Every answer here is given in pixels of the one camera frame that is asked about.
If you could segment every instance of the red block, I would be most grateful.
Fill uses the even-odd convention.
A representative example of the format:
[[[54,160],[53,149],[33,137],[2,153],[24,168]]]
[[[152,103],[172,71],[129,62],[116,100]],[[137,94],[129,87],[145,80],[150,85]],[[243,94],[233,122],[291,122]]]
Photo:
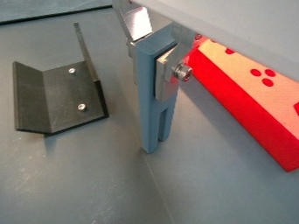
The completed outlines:
[[[207,41],[189,53],[193,75],[287,172],[299,168],[299,84]]]

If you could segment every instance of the bolt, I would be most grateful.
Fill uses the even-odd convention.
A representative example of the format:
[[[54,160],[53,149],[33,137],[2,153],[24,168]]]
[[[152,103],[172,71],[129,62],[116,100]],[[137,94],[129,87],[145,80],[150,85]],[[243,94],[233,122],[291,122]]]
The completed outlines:
[[[69,69],[69,74],[74,74],[76,73],[76,69],[74,68],[70,68]]]
[[[78,105],[78,110],[80,111],[84,111],[86,109],[86,105],[84,104],[84,103],[81,103],[80,105]]]
[[[173,76],[180,81],[188,81],[192,77],[192,68],[182,64],[182,62],[178,63],[177,67],[173,69]]]
[[[195,40],[199,40],[201,38],[201,35],[199,33],[195,34]]]

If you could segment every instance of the gray floor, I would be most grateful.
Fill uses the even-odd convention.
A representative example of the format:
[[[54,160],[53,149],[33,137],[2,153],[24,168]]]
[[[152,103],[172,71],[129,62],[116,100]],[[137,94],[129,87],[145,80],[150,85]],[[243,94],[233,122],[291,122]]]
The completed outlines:
[[[0,0],[0,23],[110,5],[110,0]]]
[[[12,63],[48,70],[82,60],[73,22],[110,117],[44,138],[14,131]],[[132,62],[112,10],[0,26],[0,53],[1,224],[299,223],[299,171],[283,171],[196,80],[181,85],[170,137],[154,154],[141,151]]]

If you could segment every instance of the metal clamp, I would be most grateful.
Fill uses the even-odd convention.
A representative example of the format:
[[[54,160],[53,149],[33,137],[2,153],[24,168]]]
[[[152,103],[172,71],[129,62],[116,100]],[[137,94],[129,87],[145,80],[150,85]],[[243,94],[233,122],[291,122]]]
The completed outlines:
[[[128,0],[112,3],[134,63],[141,145],[150,153],[157,139],[162,141],[169,136],[178,80],[186,81],[192,75],[182,58],[192,49],[195,32],[176,23],[152,32],[144,7]]]

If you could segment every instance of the gray surface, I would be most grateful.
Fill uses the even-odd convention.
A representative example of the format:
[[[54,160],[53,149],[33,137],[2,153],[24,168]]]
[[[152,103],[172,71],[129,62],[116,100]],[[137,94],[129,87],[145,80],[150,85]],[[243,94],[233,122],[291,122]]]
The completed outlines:
[[[12,62],[46,70],[82,60],[74,21],[110,117],[46,138],[16,132]],[[181,85],[170,137],[154,154],[140,150],[132,63],[112,10],[1,26],[0,52],[1,224],[299,222],[299,171],[283,171],[197,81]]]
[[[110,5],[110,0],[0,0],[0,23]]]
[[[297,1],[134,2],[299,81]]]

